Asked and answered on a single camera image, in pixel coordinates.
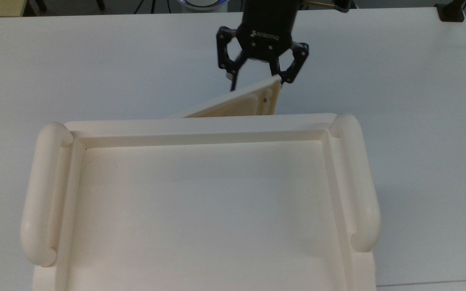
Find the tray handle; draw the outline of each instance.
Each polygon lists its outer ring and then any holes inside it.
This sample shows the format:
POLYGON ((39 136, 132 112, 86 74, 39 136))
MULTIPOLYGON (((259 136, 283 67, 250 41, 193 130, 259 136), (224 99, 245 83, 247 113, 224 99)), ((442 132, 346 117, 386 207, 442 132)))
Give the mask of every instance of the tray handle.
POLYGON ((48 222, 60 148, 73 143, 73 135, 59 122, 39 133, 21 221, 21 245, 29 261, 49 267, 57 252, 47 243, 48 222))
POLYGON ((371 176, 362 130, 351 114, 336 116, 329 128, 330 134, 341 139, 347 160, 351 192, 355 204, 356 229, 350 243, 358 252, 368 252, 379 239, 381 212, 371 176))

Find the gray floor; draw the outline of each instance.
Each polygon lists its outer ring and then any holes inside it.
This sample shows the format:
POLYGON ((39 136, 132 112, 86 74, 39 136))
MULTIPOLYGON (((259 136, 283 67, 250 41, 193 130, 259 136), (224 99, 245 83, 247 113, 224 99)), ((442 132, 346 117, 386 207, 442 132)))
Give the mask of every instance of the gray floor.
MULTIPOLYGON (((241 0, 231 0, 229 11, 239 11, 241 0)), ((359 8, 392 8, 392 7, 432 7, 435 3, 448 3, 451 0, 355 0, 359 8)), ((41 16, 56 15, 108 15, 108 14, 132 14, 140 0, 104 0, 106 9, 100 11, 96 0, 44 0, 48 11, 41 16)), ((32 6, 35 11, 38 7, 33 0, 32 6)), ((157 0, 155 13, 168 13, 168 5, 172 13, 181 13, 181 6, 177 0, 157 0)), ((150 13, 152 0, 144 0, 138 13, 150 13)))

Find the cream plastic tray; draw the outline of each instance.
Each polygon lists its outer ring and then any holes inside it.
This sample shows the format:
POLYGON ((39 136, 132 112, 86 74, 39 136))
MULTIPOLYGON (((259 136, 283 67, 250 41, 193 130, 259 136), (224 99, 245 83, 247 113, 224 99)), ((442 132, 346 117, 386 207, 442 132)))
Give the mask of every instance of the cream plastic tray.
POLYGON ((21 241, 34 291, 375 291, 351 115, 48 124, 21 241))

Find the metal rod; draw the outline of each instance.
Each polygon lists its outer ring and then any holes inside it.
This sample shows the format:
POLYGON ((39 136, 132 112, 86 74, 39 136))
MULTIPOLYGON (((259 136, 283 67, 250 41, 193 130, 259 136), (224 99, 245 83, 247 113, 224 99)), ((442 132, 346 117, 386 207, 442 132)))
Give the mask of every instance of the metal rod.
POLYGON ((323 3, 323 2, 318 2, 318 1, 314 1, 314 0, 303 0, 303 2, 301 2, 301 4, 302 5, 310 5, 310 6, 316 6, 316 7, 335 9, 334 4, 323 3))

